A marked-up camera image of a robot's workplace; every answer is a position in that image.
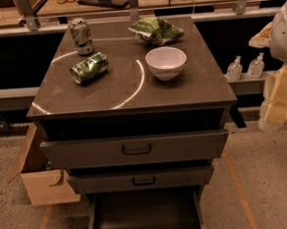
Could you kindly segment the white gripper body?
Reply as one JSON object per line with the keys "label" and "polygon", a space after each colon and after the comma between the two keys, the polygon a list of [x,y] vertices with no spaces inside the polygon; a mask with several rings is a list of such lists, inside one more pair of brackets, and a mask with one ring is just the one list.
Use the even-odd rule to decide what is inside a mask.
{"label": "white gripper body", "polygon": [[287,62],[287,0],[274,16],[270,32],[271,56]]}

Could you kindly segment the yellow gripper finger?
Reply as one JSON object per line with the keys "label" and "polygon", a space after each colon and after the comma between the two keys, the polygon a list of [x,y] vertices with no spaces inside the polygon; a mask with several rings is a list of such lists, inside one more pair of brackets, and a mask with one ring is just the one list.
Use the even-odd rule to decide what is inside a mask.
{"label": "yellow gripper finger", "polygon": [[287,63],[266,78],[263,89],[258,126],[263,131],[277,130],[287,120]]}
{"label": "yellow gripper finger", "polygon": [[272,23],[268,23],[251,38],[248,45],[253,48],[268,48],[270,44],[271,26]]}

